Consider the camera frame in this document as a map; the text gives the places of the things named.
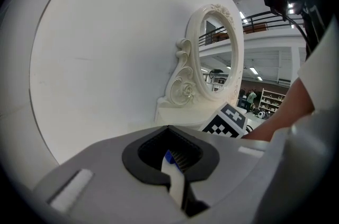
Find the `white pillar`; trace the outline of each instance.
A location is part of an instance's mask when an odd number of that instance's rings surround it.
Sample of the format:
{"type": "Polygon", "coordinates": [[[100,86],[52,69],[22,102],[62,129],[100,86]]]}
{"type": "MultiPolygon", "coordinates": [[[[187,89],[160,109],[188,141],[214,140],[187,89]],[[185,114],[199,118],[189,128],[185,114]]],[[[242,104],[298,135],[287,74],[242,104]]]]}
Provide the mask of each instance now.
{"type": "Polygon", "coordinates": [[[292,54],[292,75],[291,75],[291,84],[298,78],[298,70],[300,68],[300,53],[299,47],[291,47],[292,54]]]}

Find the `white sleeve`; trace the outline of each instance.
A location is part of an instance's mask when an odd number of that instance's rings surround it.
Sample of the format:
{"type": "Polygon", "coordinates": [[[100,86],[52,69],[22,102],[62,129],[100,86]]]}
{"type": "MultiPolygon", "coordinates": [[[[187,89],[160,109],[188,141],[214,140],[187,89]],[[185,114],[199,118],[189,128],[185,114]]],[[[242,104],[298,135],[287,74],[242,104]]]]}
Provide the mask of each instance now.
{"type": "Polygon", "coordinates": [[[298,71],[316,110],[339,105],[338,29],[333,17],[319,45],[298,71]]]}

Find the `white mirror frame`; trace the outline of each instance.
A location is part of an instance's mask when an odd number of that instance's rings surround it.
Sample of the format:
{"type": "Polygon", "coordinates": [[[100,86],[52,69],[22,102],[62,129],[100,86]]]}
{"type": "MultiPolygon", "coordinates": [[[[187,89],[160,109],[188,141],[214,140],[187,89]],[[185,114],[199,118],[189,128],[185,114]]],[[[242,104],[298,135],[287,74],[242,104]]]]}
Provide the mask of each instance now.
{"type": "Polygon", "coordinates": [[[186,30],[186,38],[176,43],[179,51],[178,65],[169,79],[165,96],[157,101],[156,121],[160,107],[192,109],[195,105],[206,105],[213,102],[213,106],[228,102],[236,104],[244,65],[244,40],[236,34],[234,20],[230,12],[219,4],[206,5],[198,9],[191,16],[186,30]],[[200,25],[207,14],[217,16],[226,28],[232,48],[232,61],[229,76],[218,92],[207,87],[201,72],[199,58],[200,25]]]}

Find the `white curved backdrop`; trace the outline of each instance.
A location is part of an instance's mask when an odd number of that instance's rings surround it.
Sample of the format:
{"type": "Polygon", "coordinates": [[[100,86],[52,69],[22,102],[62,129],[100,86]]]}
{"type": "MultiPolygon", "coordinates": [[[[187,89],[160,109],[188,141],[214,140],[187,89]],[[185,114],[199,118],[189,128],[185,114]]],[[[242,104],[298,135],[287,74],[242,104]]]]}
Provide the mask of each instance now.
{"type": "Polygon", "coordinates": [[[206,4],[232,0],[51,0],[34,41],[31,96],[63,163],[88,145],[151,125],[177,64],[176,41],[206,4]]]}

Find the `person in green shirt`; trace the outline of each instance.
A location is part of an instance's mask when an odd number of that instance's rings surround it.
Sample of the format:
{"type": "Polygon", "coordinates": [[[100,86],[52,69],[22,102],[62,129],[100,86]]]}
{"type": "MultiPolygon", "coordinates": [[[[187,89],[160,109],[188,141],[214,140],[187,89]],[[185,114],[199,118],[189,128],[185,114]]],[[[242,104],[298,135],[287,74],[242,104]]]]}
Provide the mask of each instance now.
{"type": "Polygon", "coordinates": [[[250,109],[251,109],[251,105],[253,104],[253,100],[254,98],[256,98],[256,94],[253,91],[250,91],[251,93],[249,94],[249,96],[246,99],[246,110],[247,113],[249,113],[250,109]]]}

